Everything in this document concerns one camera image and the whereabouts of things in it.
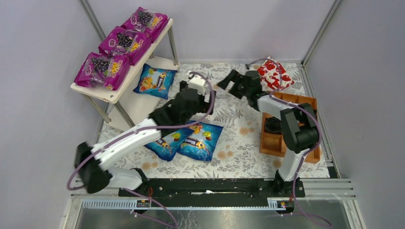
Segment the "blue candy bag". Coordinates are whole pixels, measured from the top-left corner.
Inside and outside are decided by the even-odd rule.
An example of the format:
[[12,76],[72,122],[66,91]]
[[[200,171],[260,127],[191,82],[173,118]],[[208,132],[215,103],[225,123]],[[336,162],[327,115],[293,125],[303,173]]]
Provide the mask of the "blue candy bag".
[[182,128],[157,141],[148,143],[145,147],[154,152],[160,159],[172,161],[184,140],[193,133],[189,128]]
[[223,127],[199,122],[188,128],[193,133],[180,144],[177,153],[199,161],[211,161]]
[[139,83],[133,92],[168,100],[169,90],[177,72],[177,70],[155,68],[149,64],[144,64]]

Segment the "purple candy bag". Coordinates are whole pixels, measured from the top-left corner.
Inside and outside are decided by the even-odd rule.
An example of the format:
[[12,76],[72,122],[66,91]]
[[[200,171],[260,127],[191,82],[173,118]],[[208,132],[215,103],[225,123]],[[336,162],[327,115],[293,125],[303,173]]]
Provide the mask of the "purple candy bag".
[[126,56],[131,65],[136,65],[151,44],[152,38],[147,33],[116,26],[99,44],[98,50],[107,56]]
[[131,31],[143,32],[151,38],[152,42],[155,42],[169,19],[166,14],[138,7],[121,27]]
[[82,64],[74,83],[81,87],[104,87],[116,91],[130,68],[130,60],[123,55],[106,56],[91,52]]

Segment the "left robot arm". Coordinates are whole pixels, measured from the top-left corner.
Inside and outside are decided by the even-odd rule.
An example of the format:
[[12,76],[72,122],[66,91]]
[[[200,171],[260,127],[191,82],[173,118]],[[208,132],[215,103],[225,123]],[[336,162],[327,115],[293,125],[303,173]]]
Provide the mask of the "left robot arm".
[[114,167],[114,163],[146,144],[197,124],[197,121],[189,121],[196,113],[208,116],[213,111],[216,92],[209,78],[194,71],[188,76],[174,99],[155,109],[139,124],[103,143],[79,144],[75,169],[67,181],[68,190],[85,189],[94,194],[107,187],[137,189],[146,180],[143,173]]

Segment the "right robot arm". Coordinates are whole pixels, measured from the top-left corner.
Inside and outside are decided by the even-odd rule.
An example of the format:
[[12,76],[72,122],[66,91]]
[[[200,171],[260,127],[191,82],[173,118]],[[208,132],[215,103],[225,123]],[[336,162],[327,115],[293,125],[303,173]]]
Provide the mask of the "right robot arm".
[[281,167],[276,171],[273,189],[279,193],[294,190],[307,154],[318,147],[321,140],[320,127],[312,106],[308,103],[287,102],[277,98],[274,93],[264,91],[257,71],[240,74],[232,70],[217,85],[226,89],[230,82],[234,83],[228,91],[231,95],[238,99],[246,97],[252,108],[281,121],[281,133],[287,151]]

